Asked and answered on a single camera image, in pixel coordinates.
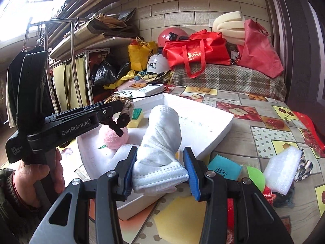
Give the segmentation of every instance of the sleeve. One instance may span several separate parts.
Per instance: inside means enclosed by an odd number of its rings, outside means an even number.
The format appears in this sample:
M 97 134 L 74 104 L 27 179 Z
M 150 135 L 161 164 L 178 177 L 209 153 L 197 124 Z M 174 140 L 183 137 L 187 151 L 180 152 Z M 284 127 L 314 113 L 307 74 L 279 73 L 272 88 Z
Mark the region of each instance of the sleeve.
M 28 243 L 41 221 L 37 208 L 23 203 L 13 184 L 14 171 L 0 169 L 0 215 L 20 243 Z

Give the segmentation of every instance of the green sponge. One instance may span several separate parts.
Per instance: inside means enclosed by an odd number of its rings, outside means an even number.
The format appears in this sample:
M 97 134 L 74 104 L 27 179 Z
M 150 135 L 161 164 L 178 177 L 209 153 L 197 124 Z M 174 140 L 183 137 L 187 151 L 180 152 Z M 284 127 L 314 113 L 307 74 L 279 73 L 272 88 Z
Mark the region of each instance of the green sponge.
M 136 129 L 139 126 L 139 123 L 141 122 L 143 117 L 144 116 L 141 108 L 134 109 L 132 120 L 129 122 L 127 127 L 129 129 Z

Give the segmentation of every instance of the plaid blanket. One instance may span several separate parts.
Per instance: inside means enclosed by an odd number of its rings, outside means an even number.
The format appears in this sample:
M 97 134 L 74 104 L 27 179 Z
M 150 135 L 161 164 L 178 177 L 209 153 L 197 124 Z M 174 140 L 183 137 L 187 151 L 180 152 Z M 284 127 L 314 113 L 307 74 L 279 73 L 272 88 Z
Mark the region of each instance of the plaid blanket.
M 201 69 L 201 64 L 190 63 L 190 67 L 194 73 Z M 236 65 L 207 64 L 204 73 L 194 79 L 187 76 L 184 65 L 177 65 L 171 84 L 257 94 L 280 101 L 284 101 L 287 93 L 282 76 L 271 79 L 259 71 Z

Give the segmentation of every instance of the white helmet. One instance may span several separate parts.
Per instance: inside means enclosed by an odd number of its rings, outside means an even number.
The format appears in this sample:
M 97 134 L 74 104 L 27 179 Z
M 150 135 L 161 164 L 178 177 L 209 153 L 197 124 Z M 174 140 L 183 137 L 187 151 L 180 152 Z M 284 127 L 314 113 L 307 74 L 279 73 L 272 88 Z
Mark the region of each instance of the white helmet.
M 168 60 L 162 54 L 152 55 L 148 61 L 147 72 L 160 74 L 169 71 Z

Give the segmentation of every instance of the brick wall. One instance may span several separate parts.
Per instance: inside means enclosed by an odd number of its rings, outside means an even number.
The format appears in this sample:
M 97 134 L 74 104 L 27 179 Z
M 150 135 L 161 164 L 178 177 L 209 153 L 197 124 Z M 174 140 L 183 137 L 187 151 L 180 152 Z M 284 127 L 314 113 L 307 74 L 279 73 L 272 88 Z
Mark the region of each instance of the brick wall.
M 209 19 L 233 11 L 241 11 L 246 19 L 259 22 L 270 32 L 265 0 L 120 0 L 102 12 L 110 14 L 134 7 L 137 10 L 131 21 L 146 41 L 157 41 L 166 27 L 211 31 Z M 126 58 L 127 50 L 121 49 L 120 54 Z

